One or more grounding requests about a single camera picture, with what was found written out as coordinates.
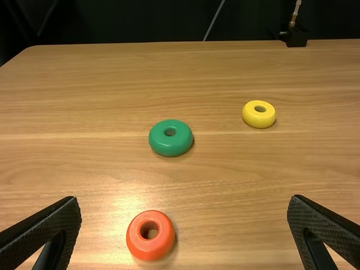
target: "ring hole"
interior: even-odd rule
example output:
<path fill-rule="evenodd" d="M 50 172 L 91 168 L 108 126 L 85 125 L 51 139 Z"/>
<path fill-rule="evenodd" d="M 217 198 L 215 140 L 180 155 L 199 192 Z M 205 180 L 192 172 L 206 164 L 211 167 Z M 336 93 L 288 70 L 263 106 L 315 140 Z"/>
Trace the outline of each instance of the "ring hole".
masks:
<path fill-rule="evenodd" d="M 258 111 L 259 113 L 264 113 L 266 112 L 266 108 L 264 106 L 255 106 L 254 107 L 255 111 Z"/>
<path fill-rule="evenodd" d="M 159 226 L 155 222 L 146 222 L 143 226 L 140 228 L 140 235 L 144 239 L 153 239 L 156 235 L 159 233 Z"/>
<path fill-rule="evenodd" d="M 168 128 L 167 130 L 165 130 L 164 133 L 165 133 L 166 136 L 171 137 L 171 136 L 175 135 L 176 130 L 174 128 Z"/>

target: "cable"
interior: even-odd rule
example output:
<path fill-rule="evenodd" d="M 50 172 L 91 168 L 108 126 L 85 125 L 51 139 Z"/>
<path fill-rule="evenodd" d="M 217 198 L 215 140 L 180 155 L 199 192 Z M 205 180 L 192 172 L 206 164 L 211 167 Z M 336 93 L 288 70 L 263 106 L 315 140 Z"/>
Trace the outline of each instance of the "cable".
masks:
<path fill-rule="evenodd" d="M 221 8 L 223 7 L 224 3 L 225 3 L 225 0 L 222 0 L 221 3 L 220 3 L 220 5 L 219 5 L 219 7 L 218 7 L 218 10 L 216 10 L 216 13 L 215 13 L 215 15 L 214 15 L 214 17 L 213 17 L 213 20 L 211 21 L 211 24 L 210 24 L 210 26 L 209 26 L 209 29 L 208 29 L 208 31 L 206 32 L 206 34 L 205 34 L 205 36 L 204 36 L 204 39 L 203 39 L 202 41 L 206 41 L 206 39 L 208 38 L 208 35 L 209 35 L 210 31 L 212 30 L 212 27 L 213 27 L 213 25 L 214 25 L 214 23 L 215 23 L 215 21 L 216 21 L 216 18 L 217 18 L 218 15 L 219 15 L 220 10 L 221 10 Z"/>

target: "yellow ring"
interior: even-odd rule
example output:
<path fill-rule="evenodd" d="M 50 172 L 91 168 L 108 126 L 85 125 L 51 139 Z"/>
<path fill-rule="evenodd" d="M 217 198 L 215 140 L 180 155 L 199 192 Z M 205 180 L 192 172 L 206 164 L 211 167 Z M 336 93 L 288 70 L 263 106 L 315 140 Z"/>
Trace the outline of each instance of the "yellow ring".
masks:
<path fill-rule="evenodd" d="M 242 108 L 242 118 L 251 127 L 267 128 L 275 122 L 276 112 L 270 103 L 252 100 Z"/>

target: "dark wall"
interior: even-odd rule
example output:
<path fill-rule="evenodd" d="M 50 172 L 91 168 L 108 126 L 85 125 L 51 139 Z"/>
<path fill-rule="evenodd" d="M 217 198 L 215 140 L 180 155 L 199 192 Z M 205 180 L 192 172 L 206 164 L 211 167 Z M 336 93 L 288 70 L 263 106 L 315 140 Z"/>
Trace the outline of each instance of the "dark wall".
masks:
<path fill-rule="evenodd" d="M 0 2 L 0 66 L 25 48 L 25 42 Z"/>
<path fill-rule="evenodd" d="M 25 47 L 0 0 L 0 64 Z M 200 41 L 221 0 L 58 0 L 40 44 Z M 273 39 L 294 0 L 226 0 L 210 41 Z M 360 1 L 303 0 L 298 22 L 312 39 L 360 38 Z"/>

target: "plastic ring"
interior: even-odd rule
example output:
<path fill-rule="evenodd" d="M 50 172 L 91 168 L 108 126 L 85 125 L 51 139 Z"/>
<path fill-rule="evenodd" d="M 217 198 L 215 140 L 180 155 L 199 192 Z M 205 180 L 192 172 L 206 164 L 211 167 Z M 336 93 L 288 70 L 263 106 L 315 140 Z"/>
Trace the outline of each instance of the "plastic ring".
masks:
<path fill-rule="evenodd" d="M 253 100 L 245 104 L 242 109 L 242 118 L 251 127 L 267 128 L 275 122 L 276 112 L 270 103 Z"/>
<path fill-rule="evenodd" d="M 157 123 L 148 135 L 151 148 L 163 156 L 184 154 L 191 147 L 193 139 L 189 126 L 173 119 Z"/>
<path fill-rule="evenodd" d="M 152 239 L 145 234 L 149 230 L 158 231 Z M 170 218 L 164 213 L 149 210 L 137 215 L 131 222 L 126 233 L 128 248 L 140 260 L 158 260 L 172 248 L 175 240 L 175 229 Z"/>

